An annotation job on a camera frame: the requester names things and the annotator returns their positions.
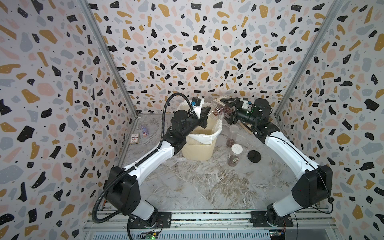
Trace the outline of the black jar lid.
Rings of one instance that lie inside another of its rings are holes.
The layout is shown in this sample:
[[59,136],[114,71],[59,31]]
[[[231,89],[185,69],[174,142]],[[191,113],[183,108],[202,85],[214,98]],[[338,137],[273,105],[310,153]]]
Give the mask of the black jar lid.
[[261,154],[255,150],[249,151],[247,154],[247,157],[251,163],[259,163],[261,161],[261,158],[262,158]]

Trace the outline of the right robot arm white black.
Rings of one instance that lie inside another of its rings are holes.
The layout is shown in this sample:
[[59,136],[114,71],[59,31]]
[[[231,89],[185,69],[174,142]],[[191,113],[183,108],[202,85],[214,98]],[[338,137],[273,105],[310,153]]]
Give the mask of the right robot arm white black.
[[285,217],[307,209],[323,200],[332,203],[333,171],[327,165],[320,166],[294,146],[283,132],[270,121],[272,107],[266,99],[255,99],[248,108],[240,98],[220,100],[231,113],[225,116],[228,124],[242,122],[263,144],[273,150],[292,170],[297,182],[283,199],[267,207],[267,223],[277,226]]

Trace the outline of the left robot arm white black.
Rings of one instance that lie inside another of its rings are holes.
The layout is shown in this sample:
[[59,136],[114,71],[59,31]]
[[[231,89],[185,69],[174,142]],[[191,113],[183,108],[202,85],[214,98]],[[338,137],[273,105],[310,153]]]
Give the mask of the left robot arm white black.
[[[171,118],[171,125],[163,134],[159,146],[145,156],[123,168],[116,166],[111,169],[103,192],[99,196],[92,212],[94,223],[103,223],[118,214],[136,217],[152,226],[158,219],[158,210],[140,193],[142,182],[163,162],[172,158],[187,143],[187,136],[197,127],[206,128],[210,107],[196,107],[199,117],[191,110],[176,111]],[[116,212],[98,219],[97,210],[102,200],[107,200],[116,208]]]

